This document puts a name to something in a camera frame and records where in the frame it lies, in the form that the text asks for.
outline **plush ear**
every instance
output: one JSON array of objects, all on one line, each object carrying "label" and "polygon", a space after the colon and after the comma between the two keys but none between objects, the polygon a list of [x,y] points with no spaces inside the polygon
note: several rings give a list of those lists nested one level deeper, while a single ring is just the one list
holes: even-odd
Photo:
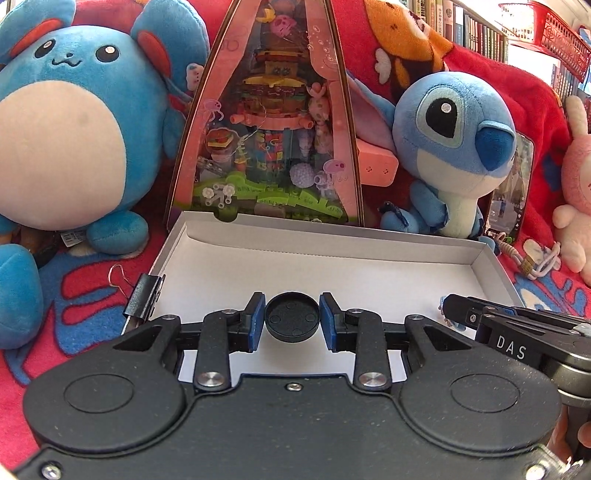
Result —
[{"label": "plush ear", "polygon": [[160,74],[187,91],[187,66],[205,65],[209,37],[205,23],[185,0],[150,0],[131,36]]},{"label": "plush ear", "polygon": [[69,27],[75,0],[24,0],[0,22],[0,64],[7,64],[45,34]]},{"label": "plush ear", "polygon": [[347,74],[355,134],[376,147],[396,153],[392,140],[394,105],[372,93],[363,83]]},{"label": "plush ear", "polygon": [[589,133],[587,126],[587,112],[585,111],[583,101],[579,97],[571,95],[566,98],[564,107],[566,109],[573,137],[587,135]]}]

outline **screw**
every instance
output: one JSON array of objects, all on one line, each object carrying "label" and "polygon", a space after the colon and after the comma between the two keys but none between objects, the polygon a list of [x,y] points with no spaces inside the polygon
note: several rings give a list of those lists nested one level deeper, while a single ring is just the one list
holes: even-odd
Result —
[{"label": "screw", "polygon": [[203,372],[197,377],[197,383],[204,387],[219,387],[224,382],[225,378],[220,372]]},{"label": "screw", "polygon": [[380,372],[366,372],[359,376],[359,383],[364,387],[383,387],[386,384],[386,375]]},{"label": "screw", "polygon": [[47,463],[41,468],[41,474],[46,480],[60,480],[61,470],[53,463]]},{"label": "screw", "polygon": [[304,388],[301,383],[288,383],[285,387],[290,392],[301,392]]},{"label": "screw", "polygon": [[530,466],[525,472],[525,480],[543,480],[546,473],[546,467],[541,463],[536,463]]}]

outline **red basket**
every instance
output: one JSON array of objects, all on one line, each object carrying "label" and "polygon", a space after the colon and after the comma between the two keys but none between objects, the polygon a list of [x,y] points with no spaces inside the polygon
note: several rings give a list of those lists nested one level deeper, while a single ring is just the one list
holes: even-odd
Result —
[{"label": "red basket", "polygon": [[533,1],[499,4],[499,7],[502,10],[501,24],[511,44],[552,55],[580,82],[584,81],[591,49],[556,13]]}]

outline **clothing tag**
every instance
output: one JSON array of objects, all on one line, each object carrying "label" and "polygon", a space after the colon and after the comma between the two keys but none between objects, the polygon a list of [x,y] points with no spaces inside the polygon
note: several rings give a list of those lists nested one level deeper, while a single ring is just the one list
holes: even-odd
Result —
[{"label": "clothing tag", "polygon": [[84,232],[84,230],[62,232],[60,235],[65,246],[68,248],[73,247],[74,245],[81,244],[84,240],[86,240],[86,233]]}]

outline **cable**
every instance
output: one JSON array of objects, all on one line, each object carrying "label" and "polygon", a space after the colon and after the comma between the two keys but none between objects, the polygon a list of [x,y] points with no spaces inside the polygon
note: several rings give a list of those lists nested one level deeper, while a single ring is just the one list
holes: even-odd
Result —
[{"label": "cable", "polygon": [[529,255],[525,258],[517,251],[515,247],[504,241],[505,234],[499,233],[494,238],[495,243],[499,247],[501,253],[511,258],[519,270],[528,278],[528,280],[536,280],[545,277],[557,262],[560,255],[560,243],[554,242],[549,254],[544,254],[544,258],[539,264],[536,264],[534,259]]}]

